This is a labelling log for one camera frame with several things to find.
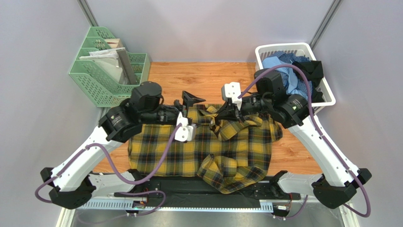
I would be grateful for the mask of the yellow plaid long sleeve shirt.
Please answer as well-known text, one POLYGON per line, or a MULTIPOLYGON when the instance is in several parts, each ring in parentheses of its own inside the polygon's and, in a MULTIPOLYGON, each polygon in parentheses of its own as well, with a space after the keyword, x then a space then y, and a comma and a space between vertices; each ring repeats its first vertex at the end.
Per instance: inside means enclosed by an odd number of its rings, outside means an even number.
POLYGON ((253 114, 244 122, 214 121, 218 104, 195 105, 189 116, 197 124, 190 142, 168 139, 171 125, 143 125, 129 140, 132 169, 162 177, 199 177, 223 194, 261 181, 268 172, 272 143, 283 136, 281 127, 268 114, 253 114))

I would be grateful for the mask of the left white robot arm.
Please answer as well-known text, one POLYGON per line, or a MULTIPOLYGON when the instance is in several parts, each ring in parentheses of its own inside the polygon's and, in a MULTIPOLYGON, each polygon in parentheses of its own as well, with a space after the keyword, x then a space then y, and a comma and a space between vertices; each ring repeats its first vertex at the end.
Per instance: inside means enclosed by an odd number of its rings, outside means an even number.
POLYGON ((101 174, 93 173, 94 167, 104 158, 110 159, 112 151, 141 133, 145 124, 174 127, 167 147, 173 141, 193 140, 196 125, 187 115, 191 106, 201 102, 201 98, 183 91, 182 101, 165 105, 162 87, 158 83, 146 81, 135 87, 129 98, 111 108, 99 120, 87 140, 66 161, 40 172, 43 186, 51 186, 46 202, 76 209, 98 196, 137 196, 134 188, 148 181, 156 170, 142 177, 134 169, 120 173, 116 166, 112 166, 111 174, 101 174))

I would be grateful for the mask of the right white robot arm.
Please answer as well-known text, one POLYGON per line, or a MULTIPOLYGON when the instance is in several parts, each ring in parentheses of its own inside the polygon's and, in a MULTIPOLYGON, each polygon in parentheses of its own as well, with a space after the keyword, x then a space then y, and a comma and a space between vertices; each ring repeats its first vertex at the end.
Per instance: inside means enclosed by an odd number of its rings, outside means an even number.
POLYGON ((314 196, 330 209, 346 205, 369 181, 371 172, 358 168, 340 151, 322 128, 307 99, 286 93, 279 72, 259 70, 254 74, 253 84, 257 91, 251 95, 242 91, 238 82, 225 84, 221 89, 224 106, 217 118, 244 121, 249 115, 268 113, 299 139, 322 170, 316 175, 280 171, 272 180, 274 188, 283 193, 314 196))

